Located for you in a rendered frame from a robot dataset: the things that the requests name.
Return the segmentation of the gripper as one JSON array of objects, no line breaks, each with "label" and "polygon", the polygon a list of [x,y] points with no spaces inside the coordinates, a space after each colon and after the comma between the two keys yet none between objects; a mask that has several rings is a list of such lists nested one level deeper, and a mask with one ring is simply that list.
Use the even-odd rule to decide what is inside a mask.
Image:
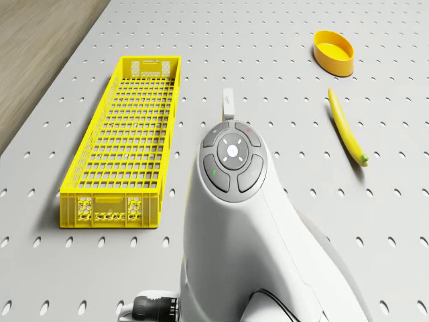
[{"label": "gripper", "polygon": [[168,290],[141,291],[132,303],[124,305],[120,321],[178,321],[179,293]]}]

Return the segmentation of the banana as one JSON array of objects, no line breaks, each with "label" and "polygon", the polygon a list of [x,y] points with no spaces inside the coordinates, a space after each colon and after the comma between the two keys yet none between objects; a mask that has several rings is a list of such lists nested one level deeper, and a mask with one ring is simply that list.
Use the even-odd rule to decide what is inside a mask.
[{"label": "banana", "polygon": [[335,125],[348,153],[359,166],[368,166],[369,157],[364,153],[355,138],[345,114],[343,113],[339,100],[332,89],[328,89],[328,100]]}]

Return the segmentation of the yellow and white box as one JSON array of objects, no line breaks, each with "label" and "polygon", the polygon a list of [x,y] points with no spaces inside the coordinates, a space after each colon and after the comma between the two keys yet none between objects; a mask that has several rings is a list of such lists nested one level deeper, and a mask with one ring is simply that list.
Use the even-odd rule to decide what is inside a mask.
[{"label": "yellow and white box", "polygon": [[230,88],[223,89],[223,113],[222,121],[232,120],[235,117],[235,104],[233,90]]}]

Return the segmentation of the yellow bowl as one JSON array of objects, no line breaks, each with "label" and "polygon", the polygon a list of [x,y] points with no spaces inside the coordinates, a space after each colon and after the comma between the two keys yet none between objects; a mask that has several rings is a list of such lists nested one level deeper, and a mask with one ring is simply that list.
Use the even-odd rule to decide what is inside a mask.
[{"label": "yellow bowl", "polygon": [[342,35],[320,30],[314,34],[313,55],[325,71],[346,77],[354,71],[354,49]]}]

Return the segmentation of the yellow basket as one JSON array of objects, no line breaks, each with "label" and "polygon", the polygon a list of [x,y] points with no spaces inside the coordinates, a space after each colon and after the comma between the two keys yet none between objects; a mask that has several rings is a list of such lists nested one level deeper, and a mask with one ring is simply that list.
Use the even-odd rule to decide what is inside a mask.
[{"label": "yellow basket", "polygon": [[156,228],[177,101],[178,56],[123,56],[60,187],[62,228]]}]

